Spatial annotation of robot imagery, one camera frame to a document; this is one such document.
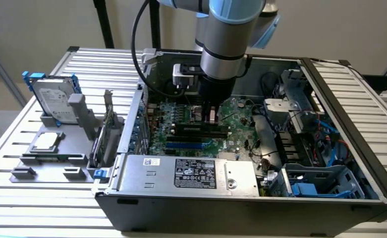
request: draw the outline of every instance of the table surface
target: table surface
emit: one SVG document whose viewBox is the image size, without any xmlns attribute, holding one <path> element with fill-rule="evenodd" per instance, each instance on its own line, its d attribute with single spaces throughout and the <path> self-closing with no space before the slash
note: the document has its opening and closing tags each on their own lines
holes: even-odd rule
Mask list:
<svg viewBox="0 0 387 238">
<path fill-rule="evenodd" d="M 55 75 L 71 72 L 77 74 L 88 108 L 96 114 L 104 113 L 101 95 L 104 89 L 112 89 L 115 111 L 127 115 L 127 98 L 137 81 L 129 51 L 80 48 L 77 52 L 65 54 L 52 71 Z M 19 156 L 41 126 L 40 114 L 40 106 L 32 98 L 0 138 L 0 236 L 211 237 L 121 234 L 113 230 L 99 208 L 89 183 L 11 183 L 9 171 L 17 165 Z M 387 238 L 387 221 L 361 223 L 337 237 Z"/>
</svg>

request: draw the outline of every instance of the motherboard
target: motherboard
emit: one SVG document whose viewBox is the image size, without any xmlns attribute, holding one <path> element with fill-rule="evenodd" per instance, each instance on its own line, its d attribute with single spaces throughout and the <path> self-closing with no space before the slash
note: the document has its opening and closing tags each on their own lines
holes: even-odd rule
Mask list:
<svg viewBox="0 0 387 238">
<path fill-rule="evenodd" d="M 201 106 L 163 101 L 148 105 L 151 129 L 149 155 L 248 160 L 248 147 L 257 140 L 252 105 L 232 97 L 220 106 L 219 124 L 201 127 Z M 191 136 L 176 136 L 177 129 L 192 129 Z"/>
</svg>

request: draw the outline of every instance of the white wall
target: white wall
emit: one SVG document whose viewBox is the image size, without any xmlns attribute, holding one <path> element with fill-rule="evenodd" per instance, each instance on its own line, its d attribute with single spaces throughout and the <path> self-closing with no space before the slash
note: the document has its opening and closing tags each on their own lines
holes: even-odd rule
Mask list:
<svg viewBox="0 0 387 238">
<path fill-rule="evenodd" d="M 115 45 L 129 47 L 141 0 L 107 0 Z M 277 0 L 281 20 L 256 54 L 347 59 L 363 73 L 387 67 L 387 0 Z M 161 46 L 191 49 L 195 14 L 160 8 Z M 137 48 L 151 47 L 148 9 Z M 68 46 L 103 48 L 91 0 L 0 0 L 0 61 L 15 80 L 24 70 L 48 72 Z"/>
</svg>

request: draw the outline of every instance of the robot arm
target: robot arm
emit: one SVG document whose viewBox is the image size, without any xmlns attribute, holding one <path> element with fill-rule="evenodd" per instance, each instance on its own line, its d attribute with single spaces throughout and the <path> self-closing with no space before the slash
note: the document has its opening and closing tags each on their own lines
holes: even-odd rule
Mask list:
<svg viewBox="0 0 387 238">
<path fill-rule="evenodd" d="M 216 123 L 220 103 L 232 94 L 245 48 L 264 48 L 273 33 L 279 20 L 275 0 L 160 0 L 160 3 L 200 13 L 196 27 L 196 44 L 203 48 L 199 95 L 203 121 Z"/>
</svg>

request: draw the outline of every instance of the green circuit board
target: green circuit board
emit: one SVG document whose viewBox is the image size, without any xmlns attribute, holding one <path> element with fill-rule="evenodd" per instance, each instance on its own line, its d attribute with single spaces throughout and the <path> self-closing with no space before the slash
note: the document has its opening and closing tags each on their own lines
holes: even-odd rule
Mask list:
<svg viewBox="0 0 387 238">
<path fill-rule="evenodd" d="M 176 123 L 200 124 L 200 106 L 181 105 L 173 102 L 160 102 L 151 110 L 149 128 L 151 145 L 149 155 L 165 154 L 167 137 L 172 136 L 171 128 Z M 203 149 L 175 149 L 173 156 L 209 157 L 216 158 L 220 152 L 235 152 L 240 157 L 248 158 L 244 149 L 244 141 L 249 145 L 256 141 L 255 126 L 251 119 L 251 105 L 245 105 L 244 99 L 229 98 L 224 101 L 219 109 L 219 125 L 229 127 L 228 137 L 203 138 L 207 144 Z"/>
</svg>

